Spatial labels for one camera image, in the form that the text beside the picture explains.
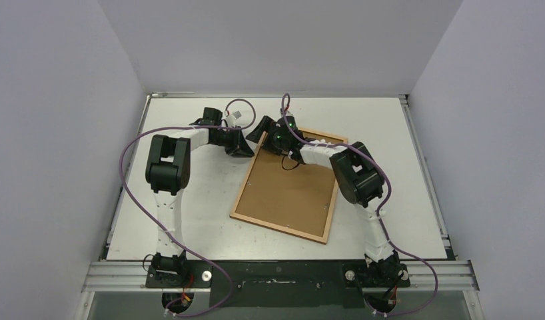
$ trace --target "wooden tray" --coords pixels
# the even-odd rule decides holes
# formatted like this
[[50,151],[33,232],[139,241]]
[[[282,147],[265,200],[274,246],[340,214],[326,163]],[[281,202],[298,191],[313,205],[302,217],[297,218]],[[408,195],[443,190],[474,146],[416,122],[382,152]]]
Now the wooden tray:
[[[300,130],[305,137],[347,142],[343,137]],[[282,156],[261,150],[265,137],[266,133],[257,145],[230,217],[327,243],[338,188],[333,170],[319,165],[284,170]],[[295,161],[284,160],[284,167],[294,165]]]

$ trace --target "gray wall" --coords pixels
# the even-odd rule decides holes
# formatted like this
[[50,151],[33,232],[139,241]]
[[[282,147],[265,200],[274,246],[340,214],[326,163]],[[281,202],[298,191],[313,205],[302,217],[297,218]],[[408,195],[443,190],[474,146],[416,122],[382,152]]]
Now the gray wall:
[[100,6],[0,1],[0,319],[69,319],[145,95]]
[[99,0],[147,91],[409,93],[461,0]]
[[410,104],[487,319],[545,319],[545,1],[465,0]]

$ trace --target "wooden frame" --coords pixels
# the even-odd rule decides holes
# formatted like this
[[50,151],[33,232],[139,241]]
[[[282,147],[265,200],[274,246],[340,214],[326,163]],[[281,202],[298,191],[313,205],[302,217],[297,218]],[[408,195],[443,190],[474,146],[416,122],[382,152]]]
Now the wooden frame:
[[[300,130],[302,132],[304,132],[304,134],[308,133],[308,136],[309,135],[320,136],[321,138],[326,139],[327,141],[345,142],[345,143],[347,142],[347,138],[344,138],[344,137],[339,137],[339,136],[336,136],[336,135],[331,135],[331,134],[328,134],[328,133],[323,133],[323,132],[320,132],[320,131],[314,131],[314,130],[310,130],[310,129],[301,129],[300,128]],[[263,227],[267,227],[269,229],[274,229],[274,230],[281,231],[281,232],[284,232],[284,233],[288,233],[288,234],[291,234],[291,235],[296,235],[298,237],[302,237],[302,238],[305,238],[305,239],[310,239],[310,240],[313,240],[313,241],[316,241],[316,242],[319,242],[319,243],[324,243],[324,244],[327,243],[328,236],[329,236],[329,230],[330,230],[330,227],[331,227],[331,221],[332,221],[332,217],[333,217],[333,209],[334,209],[334,206],[335,206],[335,200],[336,200],[336,197],[337,197],[337,190],[338,190],[338,185],[337,185],[337,182],[335,181],[335,176],[333,175],[333,172],[330,169],[320,167],[320,166],[311,165],[312,168],[316,167],[316,168],[319,168],[319,170],[324,170],[324,171],[322,171],[323,175],[331,174],[332,178],[330,178],[330,179],[333,179],[333,187],[331,189],[332,191],[331,191],[330,197],[328,197],[329,199],[322,199],[323,201],[328,200],[328,202],[325,202],[325,205],[322,206],[322,209],[325,209],[326,206],[328,206],[328,209],[327,209],[328,211],[327,211],[327,215],[325,217],[325,220],[324,220],[324,222],[322,222],[323,219],[318,218],[315,221],[315,224],[319,223],[320,227],[321,227],[321,223],[324,223],[324,227],[323,227],[323,230],[322,230],[321,233],[319,233],[319,230],[317,228],[316,228],[315,232],[310,232],[310,231],[306,232],[306,231],[303,231],[303,230],[298,230],[298,228],[290,228],[290,224],[288,224],[288,225],[279,225],[278,223],[273,223],[271,221],[266,221],[266,219],[257,219],[255,217],[251,217],[251,216],[248,216],[247,214],[243,214],[243,213],[239,212],[239,207],[240,207],[240,204],[242,202],[243,194],[246,191],[247,186],[251,185],[249,183],[249,179],[251,178],[251,174],[253,172],[253,169],[255,168],[255,163],[257,162],[257,159],[262,159],[262,157],[259,157],[259,154],[261,152],[261,145],[263,144],[263,140],[265,139],[265,137],[266,137],[266,133],[263,134],[263,136],[261,137],[261,139],[259,141],[259,144],[257,145],[257,148],[255,149],[255,156],[251,159],[251,163],[249,165],[249,168],[247,169],[247,174],[245,175],[245,178],[243,179],[243,184],[241,185],[241,189],[239,190],[239,194],[237,195],[237,198],[236,198],[235,203],[233,205],[233,210],[232,210],[232,212],[230,214],[230,217],[232,217],[234,219],[241,220],[241,221],[246,221],[246,222],[249,222],[249,223],[254,223],[256,225],[260,225],[260,226],[263,226]],[[293,174],[293,173],[292,173],[292,171],[281,171],[281,172],[277,172],[276,174],[277,175],[279,175],[279,174],[290,175],[290,174]],[[323,184],[321,182],[317,182],[317,180],[315,180],[313,182],[314,182],[313,185]],[[262,191],[260,191],[259,195],[271,191],[271,188],[269,186],[267,186],[267,188],[265,188],[265,189],[267,189],[267,190],[263,189]],[[292,194],[292,192],[293,193],[298,193],[298,190],[291,191],[291,194]],[[299,197],[298,199],[300,199],[301,201],[306,201],[306,195],[302,194],[301,196],[302,196],[302,198]],[[268,199],[267,195],[264,195],[263,197],[259,197],[259,198],[260,198],[261,201],[266,201]]]

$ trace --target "wall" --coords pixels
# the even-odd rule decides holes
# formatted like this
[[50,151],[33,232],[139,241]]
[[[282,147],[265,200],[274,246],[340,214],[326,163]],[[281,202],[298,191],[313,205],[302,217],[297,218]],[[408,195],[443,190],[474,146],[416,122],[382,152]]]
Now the wall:
[[99,0],[147,91],[409,93],[461,0]]
[[96,1],[0,1],[0,319],[72,317],[144,102]]
[[545,319],[545,1],[465,0],[410,104],[487,319]]

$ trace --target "brown board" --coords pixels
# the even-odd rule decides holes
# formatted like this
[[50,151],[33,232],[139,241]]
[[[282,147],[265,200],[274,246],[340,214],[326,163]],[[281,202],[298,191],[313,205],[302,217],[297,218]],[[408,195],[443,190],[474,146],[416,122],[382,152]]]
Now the brown board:
[[[342,137],[300,130],[305,137],[347,142]],[[327,243],[338,188],[333,170],[319,165],[284,170],[282,156],[261,150],[265,136],[257,145],[230,217]],[[287,169],[295,165],[289,158],[284,160]]]

